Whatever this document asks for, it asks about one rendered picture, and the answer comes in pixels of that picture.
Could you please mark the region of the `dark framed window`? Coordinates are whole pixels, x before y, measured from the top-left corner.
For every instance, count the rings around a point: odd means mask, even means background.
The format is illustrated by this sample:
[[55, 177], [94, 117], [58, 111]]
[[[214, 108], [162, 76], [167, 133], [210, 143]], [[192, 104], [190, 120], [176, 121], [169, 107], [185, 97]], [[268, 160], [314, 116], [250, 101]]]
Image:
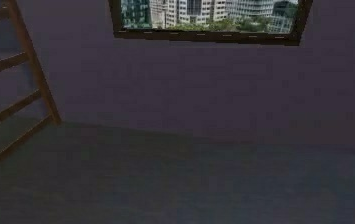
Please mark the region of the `dark framed window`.
[[116, 38], [297, 46], [313, 0], [108, 0]]

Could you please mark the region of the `brown wooden shelf frame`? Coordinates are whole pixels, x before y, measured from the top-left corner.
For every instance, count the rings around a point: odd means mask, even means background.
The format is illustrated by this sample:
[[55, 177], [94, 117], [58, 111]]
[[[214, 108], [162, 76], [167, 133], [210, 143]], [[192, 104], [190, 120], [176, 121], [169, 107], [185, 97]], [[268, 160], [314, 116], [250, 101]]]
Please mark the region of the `brown wooden shelf frame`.
[[56, 125], [59, 125], [62, 122], [55, 100], [51, 94], [44, 71], [37, 57], [33, 42], [16, 0], [3, 0], [3, 6], [0, 7], [0, 20], [3, 19], [9, 19], [12, 22], [23, 51], [9, 58], [1, 59], [0, 72], [27, 62], [32, 70], [33, 77], [38, 88], [28, 96], [10, 105], [8, 108], [0, 111], [0, 123], [40, 98], [42, 98], [45, 102], [45, 105], [48, 109], [48, 115], [39, 121], [35, 126], [28, 129], [15, 141], [3, 148], [0, 151], [0, 162], [12, 154], [17, 147], [24, 144], [34, 134], [41, 131], [50, 122], [53, 122]]

